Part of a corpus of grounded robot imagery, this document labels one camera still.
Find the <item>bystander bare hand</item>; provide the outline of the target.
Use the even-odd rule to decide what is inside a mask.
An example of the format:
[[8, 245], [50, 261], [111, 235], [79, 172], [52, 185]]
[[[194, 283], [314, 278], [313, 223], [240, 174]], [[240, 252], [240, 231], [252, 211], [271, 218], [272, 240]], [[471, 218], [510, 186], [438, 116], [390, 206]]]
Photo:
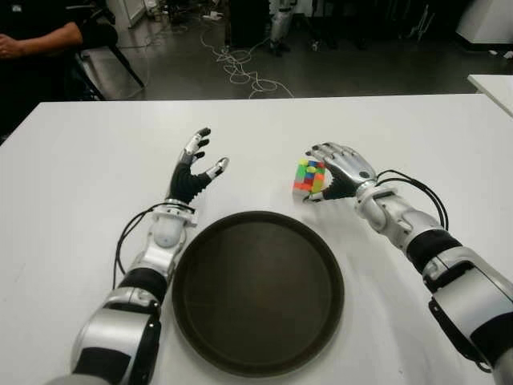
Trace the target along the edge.
[[23, 57], [23, 45], [17, 39], [0, 34], [0, 59], [19, 59]]

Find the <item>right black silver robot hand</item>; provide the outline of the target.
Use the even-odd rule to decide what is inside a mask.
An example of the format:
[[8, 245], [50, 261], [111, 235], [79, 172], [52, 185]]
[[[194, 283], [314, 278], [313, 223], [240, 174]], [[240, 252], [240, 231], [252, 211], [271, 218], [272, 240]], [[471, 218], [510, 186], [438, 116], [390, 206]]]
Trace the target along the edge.
[[305, 153], [321, 161], [331, 174], [331, 182], [320, 192], [310, 193], [304, 202], [320, 202], [356, 197], [364, 184], [376, 184], [377, 174], [372, 166], [350, 147], [326, 142], [315, 144]]

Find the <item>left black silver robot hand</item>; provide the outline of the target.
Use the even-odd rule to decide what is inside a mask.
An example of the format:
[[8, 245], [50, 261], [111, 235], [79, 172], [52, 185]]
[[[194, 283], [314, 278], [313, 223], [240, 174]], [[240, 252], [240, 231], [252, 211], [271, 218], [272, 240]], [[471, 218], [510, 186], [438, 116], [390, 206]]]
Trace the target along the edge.
[[205, 156], [205, 152], [201, 149], [209, 144], [208, 136], [211, 131], [210, 128], [200, 129], [182, 149], [172, 174], [167, 199], [189, 205], [198, 194], [227, 169], [229, 158], [223, 157], [206, 171], [199, 174], [192, 173], [193, 164]]

